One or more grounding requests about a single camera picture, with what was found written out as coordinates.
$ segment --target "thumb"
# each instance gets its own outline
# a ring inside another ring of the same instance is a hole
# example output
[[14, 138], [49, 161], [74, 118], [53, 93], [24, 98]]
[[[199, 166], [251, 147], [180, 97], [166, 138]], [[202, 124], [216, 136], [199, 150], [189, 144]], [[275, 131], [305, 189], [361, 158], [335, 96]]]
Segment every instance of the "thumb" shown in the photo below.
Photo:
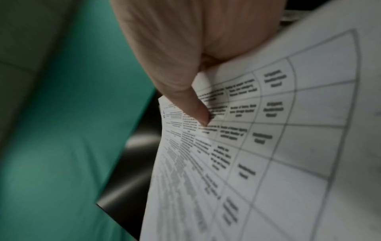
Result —
[[209, 124], [210, 117], [208, 108], [200, 101], [191, 86], [184, 90], [165, 90], [164, 92], [162, 91], [162, 94], [185, 114], [196, 119], [202, 126]]

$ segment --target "table grid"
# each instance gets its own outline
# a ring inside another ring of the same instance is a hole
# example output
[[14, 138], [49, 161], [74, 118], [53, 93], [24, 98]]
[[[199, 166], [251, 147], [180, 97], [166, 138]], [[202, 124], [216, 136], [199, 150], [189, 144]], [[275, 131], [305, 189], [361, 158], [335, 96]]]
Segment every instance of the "table grid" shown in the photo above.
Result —
[[[246, 214], [246, 216], [245, 216], [245, 218], [244, 218], [244, 223], [243, 223], [243, 225], [241, 226], [241, 232], [240, 232], [239, 238], [237, 239], [238, 241], [240, 241], [240, 240], [242, 239], [242, 236], [243, 236], [243, 232], [242, 232], [242, 230], [244, 230], [244, 228], [246, 227], [246, 225], [247, 225], [247, 221], [248, 221], [248, 219], [249, 219], [249, 216], [250, 216], [252, 210], [256, 210], [257, 212], [260, 211], [261, 215], [264, 216], [265, 219], [267, 219], [267, 222], [271, 223], [271, 225], [273, 225], [274, 228], [275, 228], [276, 230], [280, 231], [280, 232], [284, 235], [284, 238], [286, 238], [286, 239], [288, 239], [288, 240], [294, 240], [292, 237], [290, 237], [290, 236], [287, 234], [286, 231], [284, 231], [281, 227], [279, 227], [276, 223], [274, 223], [274, 222], [271, 220], [270, 217], [268, 217], [265, 213], [263, 213], [263, 211], [261, 211], [258, 207], [256, 207], [256, 206], [254, 205], [255, 201], [257, 200], [259, 191], [261, 190], [263, 180], [265, 179], [265, 177], [266, 177], [266, 175], [267, 175], [267, 172], [268, 172], [268, 169], [269, 169], [271, 163], [273, 163], [273, 162], [281, 163], [281, 164], [286, 165], [286, 166], [289, 166], [289, 167], [291, 167], [291, 168], [294, 168], [294, 169], [297, 169], [297, 170], [302, 170], [302, 171], [308, 172], [308, 174], [317, 176], [318, 178], [327, 180], [327, 186], [326, 186], [326, 189], [325, 189], [325, 192], [324, 192], [324, 197], [323, 197], [323, 200], [321, 201], [321, 205], [320, 205], [320, 208], [319, 208], [319, 212], [318, 212], [318, 214], [317, 214], [317, 216], [316, 216], [316, 218], [315, 218], [314, 225], [313, 225], [313, 229], [312, 229], [312, 232], [311, 232], [311, 235], [310, 235], [310, 240], [313, 240], [313, 239], [314, 239], [315, 234], [316, 234], [316, 230], [317, 230], [317, 227], [318, 227], [318, 224], [319, 224], [319, 220], [321, 219], [322, 211], [323, 211], [324, 206], [325, 206], [325, 203], [326, 203], [327, 196], [328, 196], [328, 194], [329, 194], [330, 188], [331, 188], [331, 186], [332, 186], [332, 182], [333, 182], [333, 180], [334, 180], [335, 172], [336, 172], [336, 169], [337, 169], [337, 166], [338, 166], [338, 162], [339, 162], [339, 159], [340, 159], [340, 154], [341, 154], [341, 151], [342, 151], [342, 148], [343, 148], [343, 145], [344, 145], [344, 140], [345, 140], [345, 137], [346, 137], [348, 128], [349, 128], [349, 126], [350, 126], [350, 121], [351, 121], [351, 117], [352, 117], [352, 113], [353, 113], [353, 109], [354, 109], [354, 101], [355, 101], [356, 96], [357, 96], [357, 89], [358, 89], [358, 82], [359, 82], [359, 74], [360, 74], [360, 73], [359, 73], [359, 68], [360, 68], [360, 63], [359, 63], [359, 61], [360, 61], [360, 60], [359, 60], [359, 57], [358, 57], [358, 56], [359, 56], [359, 54], [358, 54], [358, 53], [359, 53], [359, 46], [358, 46], [358, 40], [357, 40], [357, 37], [356, 37], [356, 32], [355, 32], [355, 30], [346, 31], [346, 32], [344, 32], [344, 33], [342, 33], [342, 34], [340, 34], [340, 35], [337, 35], [337, 36], [335, 36], [335, 37], [332, 37], [332, 38], [330, 38], [330, 39], [328, 39], [328, 40], [326, 40], [326, 41], [323, 42], [323, 43], [329, 42], [329, 41], [331, 41], [331, 40], [333, 40], [333, 39], [335, 39], [335, 38], [339, 38], [340, 36], [343, 36], [343, 35], [348, 34], [348, 33], [350, 33], [350, 34], [352, 35], [353, 39], [354, 39], [354, 43], [355, 43], [354, 47], [355, 47], [355, 51], [356, 51], [356, 53], [357, 53], [357, 59], [356, 59], [356, 61], [357, 61], [357, 65], [356, 65], [356, 78], [355, 78], [354, 80], [351, 79], [351, 80], [340, 81], [340, 82], [333, 83], [333, 84], [328, 84], [328, 85], [314, 86], [314, 87], [310, 87], [310, 88], [298, 89], [298, 88], [297, 88], [297, 74], [296, 74], [295, 68], [294, 68], [294, 66], [293, 66], [293, 64], [292, 64], [292, 62], [291, 62], [291, 60], [290, 60], [290, 57], [291, 57], [291, 56], [294, 56], [294, 55], [296, 55], [296, 54], [299, 54], [299, 53], [301, 53], [301, 52], [303, 52], [303, 51], [305, 51], [305, 50], [302, 50], [302, 51], [300, 51], [300, 52], [298, 52], [298, 53], [295, 53], [295, 54], [293, 54], [293, 55], [290, 55], [289, 57], [286, 57], [286, 58], [283, 58], [283, 59], [280, 59], [280, 60], [277, 60], [277, 61], [273, 62], [273, 63], [276, 63], [276, 62], [280, 62], [280, 61], [282, 61], [282, 60], [286, 60], [286, 61], [289, 63], [289, 65], [290, 65], [291, 68], [292, 68], [292, 71], [293, 71], [293, 77], [294, 77], [294, 90], [293, 90], [293, 91], [287, 91], [287, 92], [281, 92], [281, 93], [274, 93], [274, 94], [262, 95], [262, 89], [263, 89], [263, 87], [261, 86], [261, 83], [260, 83], [260, 81], [259, 81], [259, 78], [257, 78], [257, 76], [255, 75], [255, 71], [256, 71], [256, 70], [253, 70], [253, 71], [251, 71], [251, 72], [248, 72], [248, 73], [246, 73], [246, 74], [244, 74], [244, 75], [252, 74], [252, 75], [254, 76], [254, 80], [255, 80], [255, 82], [257, 82], [257, 83], [258, 83], [258, 86], [259, 86], [259, 93], [260, 93], [260, 95], [259, 95], [259, 96], [256, 96], [256, 97], [252, 97], [252, 98], [239, 99], [239, 100], [236, 100], [235, 102], [243, 101], [243, 100], [251, 100], [251, 99], [254, 99], [254, 98], [259, 98], [259, 104], [258, 104], [258, 106], [257, 106], [257, 108], [256, 108], [256, 113], [255, 113], [255, 117], [254, 117], [253, 121], [251, 121], [251, 122], [245, 122], [245, 121], [225, 121], [225, 118], [226, 118], [226, 116], [227, 116], [227, 113], [228, 113], [228, 109], [229, 109], [229, 108], [226, 109], [226, 114], [224, 115], [224, 119], [223, 119], [222, 121], [219, 120], [219, 121], [221, 122], [221, 125], [223, 125], [223, 124], [226, 123], [226, 122], [233, 122], [233, 123], [234, 123], [234, 122], [236, 122], [236, 123], [251, 123], [250, 127], [247, 129], [248, 131], [247, 131], [247, 133], [246, 133], [246, 136], [243, 138], [243, 142], [239, 145], [239, 147], [236, 147], [236, 146], [231, 145], [231, 144], [229, 144], [229, 143], [225, 143], [225, 142], [216, 140], [217, 137], [218, 137], [218, 135], [219, 135], [219, 130], [220, 130], [220, 129], [217, 130], [217, 133], [216, 133], [215, 137], [212, 138], [212, 139], [210, 139], [210, 141], [211, 141], [211, 143], [212, 143], [212, 144], [211, 144], [211, 145], [212, 145], [212, 146], [211, 146], [211, 149], [212, 149], [212, 147], [213, 147], [213, 143], [215, 143], [215, 142], [222, 143], [222, 144], [224, 144], [224, 145], [231, 146], [231, 147], [233, 147], [233, 148], [238, 149], [237, 154], [235, 155], [233, 161], [231, 162], [230, 170], [229, 170], [228, 175], [226, 176], [226, 178], [225, 178], [225, 179], [222, 179], [222, 178], [220, 177], [220, 175], [219, 175], [218, 172], [216, 172], [215, 170], [213, 170], [213, 169], [208, 165], [208, 163], [205, 163], [203, 160], [201, 160], [201, 159], [197, 156], [198, 160], [201, 161], [201, 162], [206, 166], [206, 168], [208, 168], [209, 171], [211, 171], [212, 173], [214, 173], [215, 176], [217, 176], [218, 178], [220, 178], [220, 179], [223, 181], [223, 189], [222, 189], [222, 191], [221, 191], [221, 196], [220, 196], [221, 199], [222, 199], [222, 197], [223, 197], [223, 195], [224, 195], [226, 189], [227, 189], [227, 188], [230, 188], [231, 190], [233, 190], [233, 191], [238, 195], [238, 197], [240, 197], [243, 201], [245, 201], [245, 202], [248, 203], [248, 205], [249, 205], [249, 211], [247, 212], [247, 214]], [[310, 47], [310, 48], [308, 48], [308, 49], [314, 48], [314, 47], [316, 47], [316, 46], [318, 46], [318, 45], [320, 45], [320, 44], [323, 44], [323, 43], [319, 43], [319, 44], [317, 44], [317, 45], [315, 45], [315, 46], [312, 46], [312, 47]], [[218, 84], [218, 85], [222, 85], [222, 86], [223, 86], [223, 90], [224, 90], [224, 92], [225, 92], [225, 94], [226, 94], [227, 99], [229, 99], [229, 95], [228, 95], [228, 93], [227, 93], [227, 89], [226, 89], [226, 87], [223, 85], [223, 83], [228, 82], [228, 81], [224, 81], [224, 82]], [[293, 108], [294, 108], [294, 105], [295, 105], [295, 101], [296, 101], [296, 94], [297, 94], [298, 92], [300, 92], [300, 91], [305, 91], [305, 90], [312, 90], [312, 89], [321, 89], [321, 88], [326, 88], [326, 87], [330, 87], [330, 86], [339, 86], [339, 85], [341, 86], [341, 85], [351, 85], [351, 84], [354, 85], [354, 87], [353, 87], [353, 94], [352, 94], [352, 100], [351, 100], [350, 110], [349, 110], [349, 112], [348, 112], [348, 117], [347, 117], [347, 120], [346, 120], [346, 122], [345, 122], [345, 125], [310, 125], [310, 124], [289, 123], [289, 120], [290, 120], [290, 117], [291, 117], [291, 114], [292, 114], [292, 111], [293, 111]], [[264, 123], [264, 122], [256, 122], [256, 119], [257, 119], [257, 117], [258, 117], [258, 115], [259, 115], [259, 113], [260, 113], [260, 110], [261, 110], [261, 108], [262, 108], [262, 101], [263, 101], [262, 98], [263, 98], [263, 97], [268, 97], [268, 96], [282, 95], [282, 94], [285, 94], [285, 93], [293, 93], [292, 103], [291, 103], [291, 108], [290, 108], [290, 110], [289, 110], [289, 112], [288, 112], [288, 114], [287, 114], [287, 118], [286, 118], [285, 123]], [[224, 103], [232, 103], [232, 102], [227, 101], [227, 102], [219, 102], [219, 103], [216, 103], [216, 104], [224, 104]], [[281, 134], [280, 134], [278, 140], [276, 141], [275, 147], [273, 148], [270, 157], [268, 157], [268, 156], [263, 156], [263, 155], [261, 155], [261, 154], [258, 154], [258, 153], [255, 153], [255, 152], [252, 152], [252, 151], [249, 151], [249, 150], [246, 150], [246, 149], [242, 149], [242, 146], [243, 146], [244, 143], [246, 142], [246, 140], [247, 140], [247, 138], [248, 138], [248, 136], [249, 136], [249, 134], [250, 134], [250, 131], [251, 131], [251, 129], [252, 129], [252, 127], [253, 127], [254, 124], [262, 124], [262, 125], [281, 125], [281, 126], [283, 126], [283, 127], [282, 127], [282, 130], [281, 130]], [[164, 128], [164, 126], [165, 126], [165, 128], [168, 127], [168, 128], [173, 128], [173, 129], [179, 130], [179, 129], [177, 129], [177, 127], [170, 127], [170, 126], [168, 126], [167, 124], [163, 125], [163, 128]], [[289, 164], [289, 163], [284, 163], [284, 162], [282, 162], [281, 160], [276, 160], [276, 159], [274, 158], [274, 155], [275, 155], [275, 153], [276, 153], [276, 151], [277, 151], [277, 149], [278, 149], [278, 147], [279, 147], [279, 144], [280, 144], [280, 142], [281, 142], [281, 140], [282, 140], [282, 138], [283, 138], [283, 136], [284, 136], [286, 127], [288, 127], [288, 126], [296, 126], [296, 127], [298, 127], [298, 126], [303, 126], [303, 127], [323, 127], [323, 128], [343, 129], [343, 132], [341, 133], [341, 137], [340, 137], [340, 142], [339, 142], [339, 145], [338, 145], [338, 149], [337, 149], [337, 152], [336, 152], [336, 157], [335, 157], [334, 163], [333, 163], [332, 166], [331, 166], [331, 172], [330, 172], [330, 174], [329, 174], [328, 177], [326, 177], [326, 176], [324, 176], [324, 175], [321, 175], [320, 173], [314, 173], [314, 172], [312, 172], [312, 171], [310, 171], [310, 170], [303, 169], [303, 168], [298, 167], [298, 166], [293, 166], [292, 164]], [[195, 134], [195, 133], [190, 133], [189, 130], [186, 130], [186, 131], [185, 131], [185, 130], [179, 130], [179, 131], [184, 132], [184, 133], [189, 133], [189, 134], [194, 135], [194, 136], [200, 136], [200, 137], [202, 137], [202, 138], [209, 139], [208, 137], [205, 137], [205, 136], [197, 135], [197, 134]], [[261, 156], [261, 157], [264, 157], [264, 158], [268, 159], [268, 162], [267, 162], [265, 171], [264, 171], [264, 173], [262, 174], [262, 176], [261, 176], [261, 178], [260, 178], [260, 180], [259, 180], [259, 184], [258, 184], [258, 186], [257, 186], [257, 188], [256, 188], [255, 194], [254, 194], [252, 200], [250, 200], [250, 201], [248, 201], [244, 196], [242, 196], [242, 195], [240, 194], [239, 191], [235, 190], [235, 188], [232, 187], [232, 186], [228, 183], [229, 177], [230, 177], [230, 175], [231, 175], [231, 173], [232, 173], [232, 171], [233, 171], [234, 165], [235, 165], [235, 163], [236, 163], [236, 161], [237, 161], [237, 158], [238, 158], [238, 155], [239, 155], [239, 153], [240, 153], [241, 151], [245, 151], [245, 152], [248, 152], [248, 153], [251, 153], [251, 154], [255, 154], [255, 155], [257, 155], [257, 156]], [[200, 190], [201, 185], [202, 185], [202, 183], [198, 183], [198, 186], [197, 186], [197, 189], [198, 189], [198, 190]], [[212, 220], [211, 220], [210, 224], [208, 224], [209, 227], [211, 227], [211, 226], [213, 225], [213, 223], [216, 222], [217, 225], [219, 226], [219, 229], [222, 229], [221, 226], [220, 226], [219, 221], [216, 220], [216, 214], [217, 214], [217, 212], [218, 212], [218, 210], [219, 210], [220, 205], [222, 205], [222, 202], [223, 202], [221, 199], [217, 202], [216, 207], [214, 207], [214, 209], [213, 209], [213, 207], [212, 207], [212, 212], [213, 212], [213, 214], [212, 214]]]

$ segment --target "paper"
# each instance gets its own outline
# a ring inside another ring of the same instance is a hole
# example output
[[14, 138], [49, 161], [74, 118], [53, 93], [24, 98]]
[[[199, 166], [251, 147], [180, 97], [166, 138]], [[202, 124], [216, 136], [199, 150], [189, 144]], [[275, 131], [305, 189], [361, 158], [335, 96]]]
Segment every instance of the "paper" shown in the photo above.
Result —
[[142, 241], [381, 240], [380, 1], [335, 1], [159, 99]]

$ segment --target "hand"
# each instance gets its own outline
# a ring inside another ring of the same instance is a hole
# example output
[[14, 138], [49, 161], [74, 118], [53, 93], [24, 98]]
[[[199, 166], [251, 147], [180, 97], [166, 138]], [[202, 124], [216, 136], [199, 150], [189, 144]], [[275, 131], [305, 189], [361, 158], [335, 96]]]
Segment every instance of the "hand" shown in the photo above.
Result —
[[192, 82], [277, 30], [286, 0], [111, 0], [122, 31], [156, 88], [202, 125], [209, 111]]

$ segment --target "teal surface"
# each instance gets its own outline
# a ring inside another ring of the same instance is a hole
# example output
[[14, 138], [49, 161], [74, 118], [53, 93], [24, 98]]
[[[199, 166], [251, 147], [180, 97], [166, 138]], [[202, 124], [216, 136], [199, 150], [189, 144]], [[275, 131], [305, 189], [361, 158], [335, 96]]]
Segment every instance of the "teal surface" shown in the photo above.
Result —
[[0, 240], [130, 240], [95, 202], [153, 91], [108, 0], [85, 1], [0, 161]]

